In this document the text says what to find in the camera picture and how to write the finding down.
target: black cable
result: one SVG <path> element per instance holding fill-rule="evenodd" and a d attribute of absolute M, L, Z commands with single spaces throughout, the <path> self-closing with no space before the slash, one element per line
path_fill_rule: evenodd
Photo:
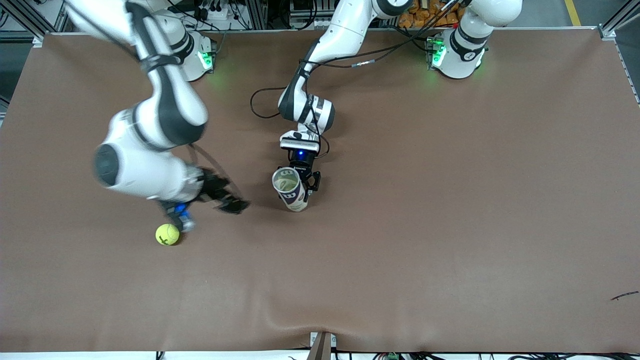
<path fill-rule="evenodd" d="M 261 93 L 261 92 L 263 92 L 263 91 L 284 90 L 284 89 L 286 89 L 286 88 L 287 88 L 286 86 L 283 86 L 282 88 L 263 88 L 263 89 L 260 89 L 260 90 L 256 90 L 256 91 L 253 93 L 253 95 L 251 95 L 251 99 L 249 100 L 249 107 L 251 108 L 251 112 L 252 112 L 255 116 L 257 116 L 257 117 L 259 117 L 259 118 L 261 118 L 261 119 L 271 119 L 271 118 L 274 118 L 274 117 L 278 116 L 278 115 L 280 114 L 280 112 L 279 112 L 279 111 L 278 111 L 277 113 L 273 114 L 273 115 L 270 115 L 270 116 L 260 115 L 260 114 L 258 114 L 257 112 L 255 112 L 255 109 L 253 109 L 253 98 L 254 98 L 256 95 L 258 95 L 258 93 Z"/>
<path fill-rule="evenodd" d="M 6 22 L 9 20 L 9 14 L 4 12 L 4 10 L 2 10 L 2 12 L 0 13 L 0 28 L 2 28 Z"/>
<path fill-rule="evenodd" d="M 225 30 L 225 33 L 222 34 L 222 41 L 220 42 L 220 46 L 218 46 L 218 48 L 216 49 L 216 55 L 220 53 L 220 51 L 222 51 L 222 45 L 225 44 L 225 39 L 227 38 L 227 33 L 229 32 L 229 30 L 231 30 L 231 23 L 229 22 L 229 28 L 227 30 Z"/>
<path fill-rule="evenodd" d="M 229 1 L 229 8 L 231 9 L 231 12 L 234 14 L 234 18 L 237 16 L 237 20 L 240 23 L 240 25 L 242 25 L 242 27 L 245 30 L 251 30 L 249 25 L 244 21 L 244 18 L 242 16 L 242 12 L 240 11 L 240 7 L 238 6 L 237 2 L 230 0 Z"/>
<path fill-rule="evenodd" d="M 200 20 L 200 19 L 198 19 L 197 17 L 195 17 L 195 16 L 193 16 L 193 15 L 191 15 L 191 14 L 188 14 L 188 13 L 186 13 L 186 12 L 183 12 L 182 10 L 180 10 L 180 9 L 178 8 L 178 6 L 176 6 L 176 5 L 173 3 L 173 1 L 171 1 L 171 0 L 167 0 L 167 1 L 168 1 L 168 2 L 173 6 L 173 8 L 174 8 L 174 9 L 178 10 L 178 11 L 179 11 L 179 12 L 181 12 L 183 15 L 187 15 L 188 17 L 192 17 L 192 18 L 196 19 L 197 21 L 202 21 L 202 24 L 209 25 L 209 26 L 211 27 L 211 29 L 215 29 L 215 30 L 217 30 L 217 31 L 222 31 L 222 30 L 218 29 L 218 27 L 217 27 L 217 26 L 215 26 L 214 24 L 210 24 L 210 23 L 208 23 L 208 22 L 206 22 L 206 21 L 204 21 L 204 20 Z"/>
<path fill-rule="evenodd" d="M 91 19 L 89 19 L 85 14 L 83 14 L 82 12 L 79 12 L 78 9 L 72 5 L 70 2 L 65 1 L 67 3 L 67 6 L 69 8 L 71 8 L 71 10 L 73 10 L 76 14 L 78 14 L 78 16 L 80 16 L 84 21 L 88 22 L 91 26 L 93 26 L 96 30 L 100 31 L 100 33 L 102 35 L 104 35 L 107 39 L 109 39 L 109 41 L 111 41 L 112 43 L 116 44 L 119 48 L 121 48 L 125 53 L 127 53 L 129 56 L 131 56 L 132 58 L 136 59 L 137 62 L 140 62 L 140 59 L 138 58 L 138 55 L 131 49 L 129 49 L 126 45 L 124 45 L 123 43 L 121 43 L 118 39 L 116 39 L 115 37 L 112 37 L 109 33 L 107 33 L 106 31 L 104 31 L 104 29 L 102 29 L 100 26 L 96 25 L 94 21 L 92 21 Z"/>
<path fill-rule="evenodd" d="M 287 2 L 287 0 L 280 0 L 280 6 L 278 7 L 278 14 L 280 16 L 280 21 L 282 21 L 282 24 L 287 28 L 287 29 L 291 29 L 291 24 L 289 24 L 289 19 L 286 19 L 284 17 L 284 13 L 285 11 L 283 10 L 284 4 Z"/>
<path fill-rule="evenodd" d="M 318 7 L 316 4 L 316 0 L 309 0 L 309 1 L 311 1 L 311 7 L 309 8 L 309 20 L 302 28 L 298 30 L 304 30 L 316 21 L 316 16 L 318 14 Z"/>

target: yellow tennis ball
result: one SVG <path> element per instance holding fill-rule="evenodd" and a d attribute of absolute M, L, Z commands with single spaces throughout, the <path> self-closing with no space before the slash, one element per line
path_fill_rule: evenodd
<path fill-rule="evenodd" d="M 160 225 L 156 230 L 156 240 L 162 245 L 173 245 L 180 237 L 180 231 L 175 225 Z"/>

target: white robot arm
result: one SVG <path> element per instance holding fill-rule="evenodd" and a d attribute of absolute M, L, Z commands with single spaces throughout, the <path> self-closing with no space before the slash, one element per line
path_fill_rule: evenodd
<path fill-rule="evenodd" d="M 351 56 L 358 53 L 364 41 L 367 29 L 375 18 L 390 19 L 402 14 L 411 6 L 412 0 L 340 0 L 331 23 L 308 50 L 304 61 L 298 65 L 289 86 L 284 90 L 278 102 L 282 117 L 298 123 L 296 131 L 289 131 L 280 137 L 280 147 L 289 151 L 289 168 L 298 173 L 300 193 L 284 193 L 278 184 L 282 172 L 274 174 L 273 184 L 281 199 L 293 211 L 302 210 L 308 195 L 316 191 L 320 181 L 320 172 L 312 172 L 314 159 L 320 150 L 320 135 L 333 125 L 335 108 L 331 101 L 322 99 L 306 91 L 307 79 L 311 71 L 327 60 Z"/>
<path fill-rule="evenodd" d="M 226 191 L 227 179 L 170 152 L 200 139 L 207 109 L 185 80 L 181 58 L 162 29 L 163 20 L 123 0 L 73 0 L 70 4 L 73 18 L 84 19 L 86 30 L 99 28 L 100 35 L 104 31 L 135 45 L 154 89 L 149 99 L 111 119 L 109 133 L 95 153 L 95 173 L 103 186 L 158 200 L 181 231 L 194 226 L 187 207 L 195 200 L 217 200 L 222 211 L 242 212 L 248 203 Z"/>
<path fill-rule="evenodd" d="M 467 10 L 458 28 L 436 38 L 438 56 L 431 60 L 432 67 L 453 79 L 466 78 L 480 66 L 491 33 L 520 15 L 522 0 L 462 0 L 461 6 Z"/>

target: cylindrical container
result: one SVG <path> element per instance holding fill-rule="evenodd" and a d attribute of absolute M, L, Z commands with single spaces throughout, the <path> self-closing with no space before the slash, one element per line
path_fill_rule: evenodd
<path fill-rule="evenodd" d="M 271 177 L 273 188 L 291 211 L 302 211 L 307 207 L 306 189 L 302 186 L 300 175 L 294 168 L 283 167 L 276 170 Z"/>

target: brown paper sheet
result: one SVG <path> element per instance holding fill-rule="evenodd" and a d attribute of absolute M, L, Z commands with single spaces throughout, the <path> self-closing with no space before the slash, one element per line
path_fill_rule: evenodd
<path fill-rule="evenodd" d="M 369 352 L 638 351 L 640 295 L 610 300 L 640 290 L 640 111 L 613 43 L 496 31 L 461 81 L 410 46 L 317 70 L 331 153 L 290 213 L 269 180 L 294 124 L 248 100 L 286 85 L 318 36 L 229 35 L 193 84 L 210 113 L 199 144 L 253 205 L 195 205 L 175 247 L 153 237 L 153 202 L 92 176 L 146 77 L 89 37 L 32 50 L 0 131 L 0 350 L 297 348 L 327 330 Z M 372 32 L 362 51 L 401 39 Z"/>

